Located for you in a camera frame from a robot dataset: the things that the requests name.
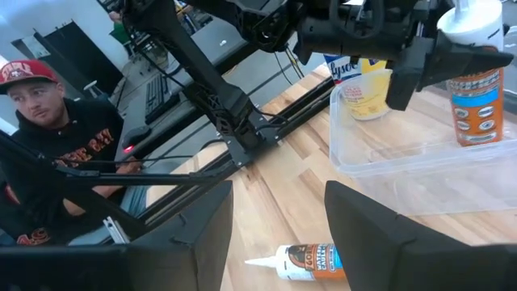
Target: plastic container lid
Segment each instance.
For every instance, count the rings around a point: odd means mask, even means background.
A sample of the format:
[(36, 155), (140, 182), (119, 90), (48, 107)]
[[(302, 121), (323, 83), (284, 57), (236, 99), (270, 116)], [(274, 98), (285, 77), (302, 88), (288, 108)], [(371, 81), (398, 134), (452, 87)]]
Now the plastic container lid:
[[(508, 50), (517, 49), (516, 32), (507, 35)], [(505, 71), (509, 91), (516, 64)], [(517, 109), (505, 103), (503, 141), (461, 147), (450, 94), (436, 86), (414, 93), (405, 112), (368, 121), (352, 118), (342, 90), (330, 96), (330, 161), (364, 195), (405, 215), (517, 208)]]

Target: orange label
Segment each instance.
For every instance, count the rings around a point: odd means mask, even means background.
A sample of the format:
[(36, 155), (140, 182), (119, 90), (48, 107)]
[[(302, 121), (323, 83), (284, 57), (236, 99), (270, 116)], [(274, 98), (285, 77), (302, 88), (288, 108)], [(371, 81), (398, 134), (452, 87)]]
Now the orange label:
[(313, 274), (314, 279), (345, 279), (343, 265), (333, 244), (309, 244), (288, 249), (289, 259), (299, 268)]
[(462, 146), (502, 140), (504, 70), (448, 81), (456, 138)]

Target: gorilla glue tube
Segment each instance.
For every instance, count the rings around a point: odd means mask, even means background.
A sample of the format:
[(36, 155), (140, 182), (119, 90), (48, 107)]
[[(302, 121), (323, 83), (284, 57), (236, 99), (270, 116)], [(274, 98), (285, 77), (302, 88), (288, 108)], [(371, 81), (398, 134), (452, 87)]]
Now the gorilla glue tube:
[(246, 264), (275, 268), (285, 280), (345, 280), (345, 272), (334, 244), (280, 246), (276, 255), (250, 259)]
[[(457, 44), (503, 49), (499, 0), (457, 0), (437, 25)], [(503, 68), (447, 81), (457, 141), (462, 146), (501, 141), (503, 135)]]

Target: red led light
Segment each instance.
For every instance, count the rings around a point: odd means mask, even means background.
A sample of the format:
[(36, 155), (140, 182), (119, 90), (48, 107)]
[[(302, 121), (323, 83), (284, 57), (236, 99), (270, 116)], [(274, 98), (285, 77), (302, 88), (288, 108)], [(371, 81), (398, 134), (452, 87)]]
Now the red led light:
[(125, 153), (129, 153), (130, 151), (132, 151), (132, 149), (134, 148), (135, 146), (134, 145), (130, 145), (128, 146), (127, 148), (124, 149), (124, 152)]

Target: white wall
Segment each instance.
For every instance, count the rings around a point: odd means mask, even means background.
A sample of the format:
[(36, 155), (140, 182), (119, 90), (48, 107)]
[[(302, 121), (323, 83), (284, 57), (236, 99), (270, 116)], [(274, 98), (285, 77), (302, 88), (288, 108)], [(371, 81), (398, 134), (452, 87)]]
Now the white wall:
[(0, 55), (7, 60), (26, 58), (11, 41), (31, 36), (36, 29), (46, 36), (71, 20), (90, 37), (106, 57), (122, 70), (128, 54), (109, 36), (113, 22), (95, 0), (0, 1)]

